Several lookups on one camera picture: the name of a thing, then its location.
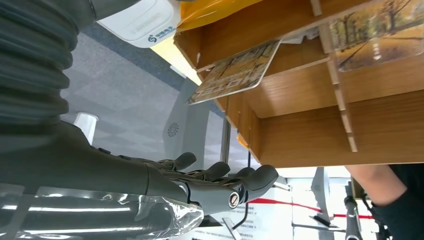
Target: autumn tree picture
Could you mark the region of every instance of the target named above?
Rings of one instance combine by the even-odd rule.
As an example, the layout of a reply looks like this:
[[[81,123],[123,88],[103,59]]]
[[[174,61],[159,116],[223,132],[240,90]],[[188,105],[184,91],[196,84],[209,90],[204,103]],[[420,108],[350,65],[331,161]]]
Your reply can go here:
[[[423,52],[424,0],[383,0],[330,24],[339,69],[350,71]]]

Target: white pedestal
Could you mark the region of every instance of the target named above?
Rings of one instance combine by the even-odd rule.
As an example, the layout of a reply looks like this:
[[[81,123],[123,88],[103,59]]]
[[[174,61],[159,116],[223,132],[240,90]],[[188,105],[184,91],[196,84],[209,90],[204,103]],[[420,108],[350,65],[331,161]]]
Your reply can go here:
[[[90,145],[93,144],[94,132],[96,130],[96,123],[98,120],[99,118],[93,114],[78,112],[76,114],[75,122],[73,123],[81,129]]]

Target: black shirt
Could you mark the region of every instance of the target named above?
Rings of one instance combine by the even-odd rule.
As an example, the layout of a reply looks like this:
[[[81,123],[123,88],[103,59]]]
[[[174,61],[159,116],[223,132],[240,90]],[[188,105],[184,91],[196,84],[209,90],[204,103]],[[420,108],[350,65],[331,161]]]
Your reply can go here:
[[[424,163],[390,168],[408,190],[392,204],[373,209],[395,240],[424,240]]]

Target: human arm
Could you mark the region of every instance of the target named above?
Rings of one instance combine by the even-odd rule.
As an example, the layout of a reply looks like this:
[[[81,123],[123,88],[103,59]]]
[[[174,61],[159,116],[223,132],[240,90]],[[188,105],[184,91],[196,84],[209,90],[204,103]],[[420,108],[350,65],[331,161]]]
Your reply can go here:
[[[373,201],[375,212],[395,240],[424,239],[424,202],[418,199],[388,165],[346,166]]]

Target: plastic wrap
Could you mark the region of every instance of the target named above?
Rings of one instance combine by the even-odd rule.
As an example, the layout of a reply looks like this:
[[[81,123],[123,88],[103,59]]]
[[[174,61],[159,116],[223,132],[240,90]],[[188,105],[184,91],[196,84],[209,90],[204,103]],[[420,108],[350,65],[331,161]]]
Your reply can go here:
[[[19,227],[0,221],[0,234],[15,239],[164,240],[188,233],[204,218],[200,207],[161,196],[52,187],[19,194],[2,185],[0,220],[24,215]]]
[[[182,32],[211,24],[262,0],[197,0],[181,3]]]

